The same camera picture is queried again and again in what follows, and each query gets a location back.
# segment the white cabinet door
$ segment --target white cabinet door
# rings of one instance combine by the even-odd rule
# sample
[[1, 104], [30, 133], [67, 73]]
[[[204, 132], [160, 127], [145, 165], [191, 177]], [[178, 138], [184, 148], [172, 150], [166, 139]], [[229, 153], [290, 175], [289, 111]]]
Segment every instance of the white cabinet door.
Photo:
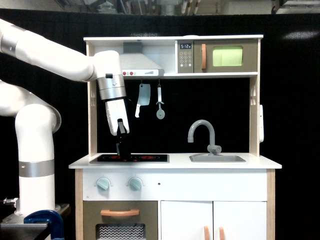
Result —
[[212, 201], [161, 201], [162, 240], [213, 240]]
[[267, 240], [267, 202], [214, 201], [214, 240]]

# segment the oven window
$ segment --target oven window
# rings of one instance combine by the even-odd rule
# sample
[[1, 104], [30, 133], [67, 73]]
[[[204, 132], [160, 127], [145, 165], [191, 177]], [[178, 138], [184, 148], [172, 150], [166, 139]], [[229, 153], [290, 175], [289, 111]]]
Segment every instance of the oven window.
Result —
[[215, 46], [212, 51], [214, 67], [242, 66], [242, 46]]
[[146, 240], [146, 225], [143, 223], [97, 224], [97, 240]]

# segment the gray faucet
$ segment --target gray faucet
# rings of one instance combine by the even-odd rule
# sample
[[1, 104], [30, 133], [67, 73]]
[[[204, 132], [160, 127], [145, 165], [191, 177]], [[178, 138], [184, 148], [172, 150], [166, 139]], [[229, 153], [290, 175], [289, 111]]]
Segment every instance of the gray faucet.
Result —
[[221, 150], [222, 150], [221, 146], [215, 145], [215, 130], [214, 130], [214, 127], [207, 120], [198, 120], [198, 121], [195, 121], [191, 125], [191, 127], [189, 129], [189, 133], [188, 133], [188, 143], [193, 143], [194, 142], [195, 130], [200, 125], [205, 125], [209, 129], [210, 145], [208, 145], [208, 147], [207, 147], [207, 150], [210, 152], [209, 156], [221, 153]]

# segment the ceiling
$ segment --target ceiling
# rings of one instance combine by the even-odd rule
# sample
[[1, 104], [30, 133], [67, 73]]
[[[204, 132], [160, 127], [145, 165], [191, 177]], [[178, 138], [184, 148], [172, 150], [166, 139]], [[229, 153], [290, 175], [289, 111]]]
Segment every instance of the ceiling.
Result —
[[320, 0], [1, 0], [0, 8], [133, 15], [257, 15], [320, 13]]

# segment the white countertop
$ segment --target white countertop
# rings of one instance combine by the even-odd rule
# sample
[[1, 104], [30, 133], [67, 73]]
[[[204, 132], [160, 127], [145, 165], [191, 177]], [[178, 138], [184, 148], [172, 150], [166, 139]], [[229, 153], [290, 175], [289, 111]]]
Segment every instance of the white countertop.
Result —
[[70, 169], [281, 169], [282, 166], [264, 156], [254, 156], [250, 153], [220, 153], [224, 156], [239, 156], [245, 162], [191, 162], [190, 156], [199, 155], [199, 153], [167, 153], [169, 163], [163, 162], [121, 162], [121, 163], [90, 163], [90, 161], [99, 157], [97, 153], [92, 157], [84, 156], [78, 161], [69, 165]]

